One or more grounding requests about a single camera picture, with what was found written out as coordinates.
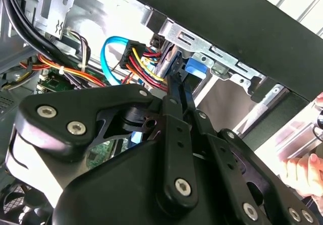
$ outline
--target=fan grille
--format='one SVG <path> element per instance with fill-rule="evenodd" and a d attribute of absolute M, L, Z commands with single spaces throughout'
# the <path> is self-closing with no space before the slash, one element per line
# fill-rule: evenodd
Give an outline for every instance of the fan grille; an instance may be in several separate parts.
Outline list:
<path fill-rule="evenodd" d="M 20 186 L 15 189 L 15 192 L 24 193 Z M 20 197 L 20 198 L 17 198 L 15 200 L 12 200 L 11 202 L 5 204 L 4 205 L 5 213 L 10 211 L 12 208 L 15 208 L 15 207 L 23 204 L 23 202 L 24 202 L 24 197 Z"/>

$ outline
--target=black metal arm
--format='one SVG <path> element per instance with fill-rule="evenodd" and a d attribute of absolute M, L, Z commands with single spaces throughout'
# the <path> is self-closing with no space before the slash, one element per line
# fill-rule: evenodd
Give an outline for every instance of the black metal arm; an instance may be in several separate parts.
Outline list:
<path fill-rule="evenodd" d="M 168 88 L 163 100 L 142 86 L 121 85 L 21 103 L 17 134 L 62 161 L 77 162 L 108 139 L 144 133 L 141 144 L 75 179 L 53 224 L 318 224 L 238 136 L 214 131 L 177 77 L 168 78 Z M 53 107 L 56 116 L 40 116 L 40 106 Z M 73 135 L 67 128 L 73 121 L 86 132 Z"/>

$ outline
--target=black cable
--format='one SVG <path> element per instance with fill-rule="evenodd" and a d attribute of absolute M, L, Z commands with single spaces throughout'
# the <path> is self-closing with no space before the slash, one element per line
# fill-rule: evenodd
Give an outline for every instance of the black cable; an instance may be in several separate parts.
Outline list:
<path fill-rule="evenodd" d="M 64 66 L 69 63 L 68 58 L 54 44 L 33 28 L 17 0 L 3 0 L 3 2 L 11 24 L 26 43 L 47 59 Z"/>
<path fill-rule="evenodd" d="M 319 141 L 321 141 L 323 143 L 323 140 L 318 136 L 318 134 L 315 131 L 316 128 L 317 128 L 317 126 L 314 126 L 312 129 L 312 132 L 313 132 L 315 138 L 317 138 Z"/>
<path fill-rule="evenodd" d="M 72 78 L 72 75 L 69 74 L 69 73 L 64 73 L 64 76 L 66 79 L 68 79 L 73 85 L 76 86 L 76 88 L 78 89 L 83 89 L 83 87 L 80 85 L 80 83 L 78 83 L 77 81 L 75 81 L 73 78 Z"/>

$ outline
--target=screw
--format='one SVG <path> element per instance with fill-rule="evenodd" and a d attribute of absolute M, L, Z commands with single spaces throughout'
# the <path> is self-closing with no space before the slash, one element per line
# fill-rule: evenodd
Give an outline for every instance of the screw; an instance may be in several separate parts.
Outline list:
<path fill-rule="evenodd" d="M 313 217 L 307 211 L 302 210 L 302 214 L 306 218 L 306 220 L 308 220 L 310 223 L 314 222 Z"/>
<path fill-rule="evenodd" d="M 292 218 L 294 218 L 295 221 L 300 222 L 301 221 L 301 217 L 298 215 L 298 213 L 293 209 L 293 208 L 289 208 L 288 209 L 289 214 L 292 216 Z"/>
<path fill-rule="evenodd" d="M 53 118 L 57 115 L 57 111 L 49 105 L 40 106 L 37 113 L 43 118 Z"/>
<path fill-rule="evenodd" d="M 232 132 L 227 132 L 227 135 L 229 136 L 229 138 L 234 139 L 234 134 Z"/>
<path fill-rule="evenodd" d="M 213 73 L 216 75 L 221 75 L 219 71 L 213 70 Z"/>
<path fill-rule="evenodd" d="M 147 96 L 148 94 L 146 93 L 146 91 L 140 90 L 139 93 L 143 96 Z"/>
<path fill-rule="evenodd" d="M 175 101 L 174 99 L 170 99 L 171 103 L 173 104 L 177 104 L 177 101 Z"/>
<path fill-rule="evenodd" d="M 199 115 L 200 115 L 200 117 L 202 117 L 203 119 L 206 119 L 206 115 L 205 115 L 205 113 L 203 113 L 203 112 L 201 112 L 201 111 L 200 111 Z"/>
<path fill-rule="evenodd" d="M 86 127 L 81 122 L 70 122 L 67 125 L 67 130 L 73 135 L 83 135 L 86 132 Z"/>
<path fill-rule="evenodd" d="M 175 187 L 182 196 L 189 196 L 191 194 L 190 184 L 184 179 L 177 179 L 175 181 Z"/>
<path fill-rule="evenodd" d="M 249 203 L 243 203 L 242 207 L 243 207 L 244 212 L 247 214 L 247 216 L 251 220 L 253 220 L 253 221 L 258 220 L 258 213 L 252 205 L 250 205 Z"/>

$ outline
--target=red wire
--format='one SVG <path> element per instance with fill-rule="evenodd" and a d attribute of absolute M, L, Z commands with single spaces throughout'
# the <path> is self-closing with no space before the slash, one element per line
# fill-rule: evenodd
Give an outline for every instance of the red wire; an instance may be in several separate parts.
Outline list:
<path fill-rule="evenodd" d="M 144 52 L 145 57 L 153 57 L 153 58 L 158 58 L 161 56 L 161 52 Z"/>
<path fill-rule="evenodd" d="M 134 59 L 132 58 L 132 56 L 129 56 L 129 59 L 132 63 L 132 65 L 136 68 L 136 70 L 143 76 L 145 76 L 150 82 L 154 83 L 155 85 L 160 86 L 160 83 L 156 82 L 152 77 L 150 77 L 149 75 L 147 75 L 146 73 L 144 73 L 144 71 L 139 68 L 138 64 L 134 61 Z"/>
<path fill-rule="evenodd" d="M 144 74 L 144 73 L 143 73 L 143 71 L 138 67 L 137 63 L 134 61 L 134 59 L 132 58 L 132 56 L 129 56 L 129 59 L 130 59 L 130 61 L 131 61 L 132 65 L 135 67 L 135 69 L 140 73 L 140 75 L 142 75 L 142 76 L 144 76 L 145 78 L 147 78 L 147 79 L 145 79 L 145 80 L 146 80 L 149 84 L 151 84 L 151 85 L 152 85 L 152 86 L 154 86 L 154 87 L 160 88 L 160 89 L 162 89 L 162 90 L 164 90 L 164 91 L 167 91 L 166 87 L 162 86 L 160 83 L 155 82 L 155 80 L 154 80 L 154 79 L 152 79 L 149 75 Z"/>

